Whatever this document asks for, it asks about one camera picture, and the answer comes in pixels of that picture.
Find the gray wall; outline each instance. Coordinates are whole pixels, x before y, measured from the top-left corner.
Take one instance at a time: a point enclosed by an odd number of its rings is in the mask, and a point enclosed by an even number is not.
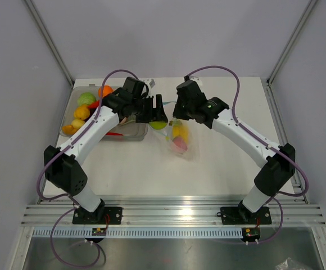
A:
[[[101,78],[117,68],[181,77],[212,64],[266,78],[308,0],[34,2],[76,78]]]
[[[320,1],[273,83],[288,139],[326,220],[326,1]]]
[[[0,1],[0,269],[25,205],[37,199],[43,150],[56,139],[69,91],[23,3]]]

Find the orange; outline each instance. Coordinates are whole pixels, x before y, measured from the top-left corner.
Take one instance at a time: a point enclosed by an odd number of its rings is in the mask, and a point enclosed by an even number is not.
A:
[[[113,91],[114,91],[113,88],[110,87],[109,85],[104,86],[103,87],[103,97],[107,96],[108,94],[113,93]],[[102,95],[102,87],[100,87],[98,89],[98,97],[101,97],[101,95]]]

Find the metal floor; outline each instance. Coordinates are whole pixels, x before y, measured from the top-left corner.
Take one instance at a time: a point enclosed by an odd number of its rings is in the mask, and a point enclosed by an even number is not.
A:
[[[262,239],[273,229],[262,229]],[[88,245],[69,247],[78,239],[55,239],[62,259],[89,264],[96,249]],[[313,234],[308,228],[284,228],[275,240],[262,245],[245,246],[238,240],[209,239],[104,239],[106,253],[91,269],[106,270],[201,270],[201,269],[275,269],[288,257],[314,270],[323,269]],[[48,238],[32,238],[24,269],[72,269],[54,258]]]

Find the slotted metal strip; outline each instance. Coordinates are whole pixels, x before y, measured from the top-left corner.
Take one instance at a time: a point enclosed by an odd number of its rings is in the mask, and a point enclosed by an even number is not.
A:
[[[51,227],[36,227],[33,237],[49,237]],[[102,238],[92,234],[92,228],[59,227],[53,232],[54,238]],[[105,238],[121,239],[236,239],[242,238],[240,228],[119,228],[108,229]]]

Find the plastic tray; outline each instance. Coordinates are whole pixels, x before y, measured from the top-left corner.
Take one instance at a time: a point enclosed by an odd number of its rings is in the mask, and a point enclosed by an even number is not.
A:
[[[74,120],[74,112],[78,107],[77,100],[79,96],[85,92],[90,92],[95,95],[98,99],[98,86],[86,86],[86,87],[76,87],[72,90],[72,94],[69,98],[66,111],[64,113],[63,121],[61,123],[60,135],[67,137],[67,135],[62,131],[62,127],[69,125]],[[128,121],[133,120],[135,116],[128,118]],[[118,125],[117,127],[110,130],[110,132],[115,132],[122,134],[122,136],[112,136],[106,135],[103,137],[105,140],[115,140],[115,141],[141,141],[144,139],[148,132],[148,124],[143,123],[128,123],[123,125]]]

